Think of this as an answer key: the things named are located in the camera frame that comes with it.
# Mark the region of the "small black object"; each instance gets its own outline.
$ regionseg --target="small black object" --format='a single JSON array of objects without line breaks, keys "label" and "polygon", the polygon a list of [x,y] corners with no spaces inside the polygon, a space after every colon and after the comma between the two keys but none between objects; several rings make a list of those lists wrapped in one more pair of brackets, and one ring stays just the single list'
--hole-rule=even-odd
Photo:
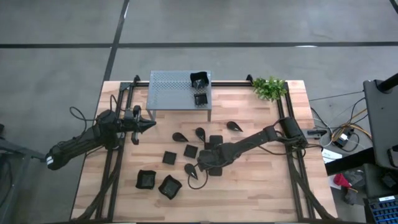
[{"label": "small black object", "polygon": [[203,128],[196,128],[195,134],[198,136],[200,140],[206,142],[206,132]]},{"label": "small black object", "polygon": [[246,81],[250,81],[250,84],[253,85],[253,77],[250,74],[247,75]]},{"label": "small black object", "polygon": [[207,72],[191,73],[191,86],[196,89],[201,89],[209,85],[209,78]]},{"label": "small black object", "polygon": [[243,132],[243,130],[241,129],[241,127],[239,127],[239,125],[236,124],[236,123],[233,122],[233,121],[229,121],[228,123],[226,123],[226,127],[227,127],[229,130],[232,130],[232,131],[241,131],[241,132]]},{"label": "small black object", "polygon": [[188,139],[181,133],[174,133],[173,140],[178,142],[187,142]]},{"label": "small black object", "polygon": [[150,189],[155,187],[156,172],[153,170],[140,170],[137,176],[136,187],[138,189]]},{"label": "small black object", "polygon": [[393,167],[398,167],[398,151],[394,150],[394,148],[389,149],[387,151],[388,153],[388,158],[390,160],[390,164]]},{"label": "small black object", "polygon": [[398,175],[394,172],[387,172],[381,176],[381,181],[390,189],[398,190]]},{"label": "small black object", "polygon": [[223,136],[210,136],[209,142],[213,143],[214,145],[219,145],[223,143]]},{"label": "small black object", "polygon": [[354,133],[353,128],[346,128],[340,134],[340,136],[338,136],[336,141],[333,141],[333,143],[336,144],[338,147],[344,147],[348,143],[348,140],[351,138],[353,133]]},{"label": "small black object", "polygon": [[215,177],[221,177],[223,175],[222,167],[214,167],[209,169],[209,175]]},{"label": "small black object", "polygon": [[213,149],[223,143],[223,136],[210,136],[209,142],[205,142],[205,149]]},{"label": "small black object", "polygon": [[196,146],[191,146],[187,144],[187,146],[185,147],[184,156],[194,159],[197,156],[197,152],[198,148]]},{"label": "small black object", "polygon": [[159,191],[162,193],[162,195],[165,195],[167,198],[172,200],[180,188],[182,187],[182,184],[174,179],[171,175],[168,175],[164,180],[162,185],[159,187]]},{"label": "small black object", "polygon": [[349,205],[354,205],[356,203],[356,201],[357,201],[357,199],[356,199],[357,198],[357,194],[358,194],[357,190],[352,189],[352,188],[348,188],[347,189],[347,193],[344,196],[343,200]]},{"label": "small black object", "polygon": [[184,166],[184,170],[189,176],[195,178],[196,180],[198,179],[197,171],[195,170],[195,167],[192,164],[186,164]]},{"label": "small black object", "polygon": [[195,104],[196,105],[204,105],[207,104],[207,95],[206,93],[197,93],[194,94]]},{"label": "small black object", "polygon": [[177,153],[165,151],[163,155],[163,163],[174,165]]}]

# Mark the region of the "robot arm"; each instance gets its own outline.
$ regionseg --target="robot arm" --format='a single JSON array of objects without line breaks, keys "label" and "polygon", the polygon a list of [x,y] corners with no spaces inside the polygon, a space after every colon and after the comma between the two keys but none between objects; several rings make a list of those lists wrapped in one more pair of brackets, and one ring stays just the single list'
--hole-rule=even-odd
[{"label": "robot arm", "polygon": [[[282,127],[285,137],[280,137],[274,126],[279,123]],[[274,125],[265,127],[252,136],[249,136],[236,143],[223,143],[211,150],[202,150],[197,159],[198,166],[201,171],[214,167],[224,167],[230,165],[239,158],[242,153],[254,149],[264,143],[271,141],[279,141],[286,145],[305,148],[308,144],[303,132],[294,118],[282,118]]]},{"label": "robot arm", "polygon": [[106,110],[97,116],[96,124],[84,133],[54,145],[45,156],[47,167],[57,170],[74,157],[101,146],[107,150],[116,149],[119,147],[118,133],[132,131],[132,141],[138,144],[138,133],[142,134],[155,124],[155,121],[142,118],[140,106],[135,106],[132,111],[126,110],[124,119],[117,119],[115,112]]}]

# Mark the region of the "green plant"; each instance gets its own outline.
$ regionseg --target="green plant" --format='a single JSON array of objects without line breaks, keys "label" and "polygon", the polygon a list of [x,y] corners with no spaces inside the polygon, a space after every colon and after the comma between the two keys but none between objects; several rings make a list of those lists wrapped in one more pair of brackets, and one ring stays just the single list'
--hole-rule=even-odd
[{"label": "green plant", "polygon": [[269,77],[269,80],[257,78],[253,81],[254,92],[262,100],[279,100],[281,96],[287,93],[284,83],[284,80],[275,79],[274,77]]}]

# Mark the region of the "white label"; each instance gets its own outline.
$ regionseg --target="white label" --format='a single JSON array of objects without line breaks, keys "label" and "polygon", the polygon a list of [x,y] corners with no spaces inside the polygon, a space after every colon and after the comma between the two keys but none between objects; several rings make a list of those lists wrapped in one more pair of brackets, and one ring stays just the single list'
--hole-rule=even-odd
[{"label": "white label", "polygon": [[379,198],[380,202],[386,201],[386,200],[394,200],[395,197],[394,196],[388,196],[388,197],[383,197],[383,198]]},{"label": "white label", "polygon": [[341,134],[340,138],[345,141],[345,140],[347,140],[347,135]]},{"label": "white label", "polygon": [[336,152],[332,152],[330,150],[323,149],[322,157],[323,157],[323,161],[325,163],[328,163],[328,162],[334,161],[335,159],[341,159],[343,156]]}]

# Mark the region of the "gray floor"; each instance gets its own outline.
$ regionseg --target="gray floor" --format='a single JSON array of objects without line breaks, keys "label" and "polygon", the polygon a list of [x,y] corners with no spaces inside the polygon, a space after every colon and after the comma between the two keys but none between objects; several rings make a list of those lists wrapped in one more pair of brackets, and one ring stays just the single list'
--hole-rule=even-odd
[{"label": "gray floor", "polygon": [[[122,0],[0,1],[0,44],[112,42]],[[388,0],[131,0],[121,42],[394,41],[398,15]],[[92,117],[109,49],[1,49],[0,123],[8,140],[46,153]],[[111,80],[149,79],[150,70],[211,70],[217,80],[305,80],[310,99],[362,90],[364,80],[398,71],[397,47],[119,49]],[[312,101],[329,122],[363,94]],[[357,110],[364,108],[364,103]],[[338,125],[349,112],[335,119]],[[366,120],[360,125],[369,130]],[[364,147],[371,143],[361,135]],[[59,171],[29,167],[16,223],[69,219],[82,158]],[[339,217],[364,221],[363,208],[335,195]]]}]

